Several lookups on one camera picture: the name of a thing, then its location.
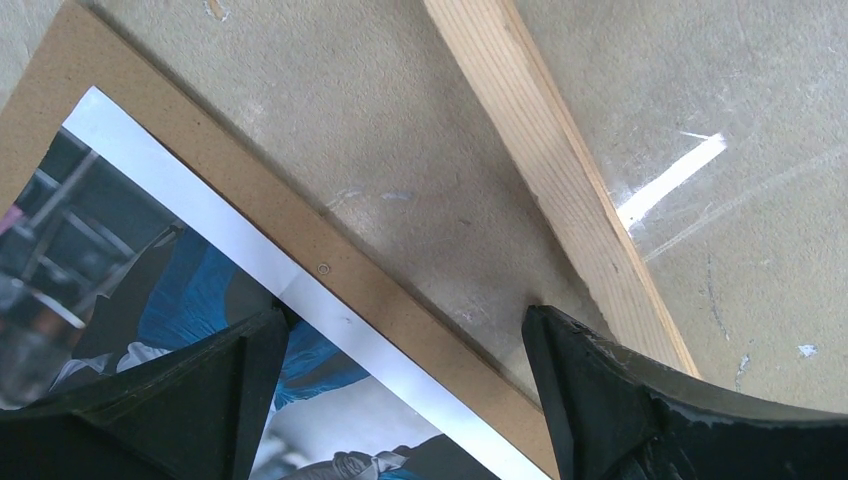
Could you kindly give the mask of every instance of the printed photo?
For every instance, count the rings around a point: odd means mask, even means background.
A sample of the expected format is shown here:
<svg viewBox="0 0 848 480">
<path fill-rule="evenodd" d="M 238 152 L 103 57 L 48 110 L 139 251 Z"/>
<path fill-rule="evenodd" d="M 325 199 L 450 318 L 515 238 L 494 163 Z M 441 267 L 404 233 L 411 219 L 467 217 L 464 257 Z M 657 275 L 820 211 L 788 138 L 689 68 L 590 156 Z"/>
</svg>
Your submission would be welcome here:
<svg viewBox="0 0 848 480">
<path fill-rule="evenodd" d="M 134 132 L 144 148 L 114 137 L 94 145 L 91 132 L 103 130 L 78 125 L 101 107 L 137 126 L 90 90 L 0 219 L 0 408 L 120 374 L 278 309 L 289 341 L 251 479 L 485 480 L 521 469 L 520 478 L 547 478 L 178 160 L 156 164 L 170 154 L 146 132 Z M 122 164 L 122 148 L 156 154 Z M 163 175 L 184 178 L 182 188 L 163 185 Z M 505 448 L 511 470 L 472 454 Z"/>
</svg>

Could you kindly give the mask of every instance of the blue clothing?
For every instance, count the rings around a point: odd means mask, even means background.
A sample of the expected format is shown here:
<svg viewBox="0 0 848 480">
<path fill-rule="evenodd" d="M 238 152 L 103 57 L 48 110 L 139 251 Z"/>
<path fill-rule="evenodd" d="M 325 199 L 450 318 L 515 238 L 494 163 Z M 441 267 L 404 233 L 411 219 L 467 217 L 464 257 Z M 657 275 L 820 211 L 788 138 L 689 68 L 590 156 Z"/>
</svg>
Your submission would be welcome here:
<svg viewBox="0 0 848 480">
<path fill-rule="evenodd" d="M 380 474 L 379 480 L 426 480 L 423 477 L 416 475 L 409 470 L 399 468 L 390 472 Z"/>
<path fill-rule="evenodd" d="M 138 341 L 174 351 L 227 328 L 225 297 L 237 270 L 232 260 L 187 228 L 150 293 L 139 319 Z M 315 375 L 331 360 L 331 367 Z M 279 410 L 367 376 L 364 368 L 301 321 L 289 332 L 274 405 Z"/>
</svg>

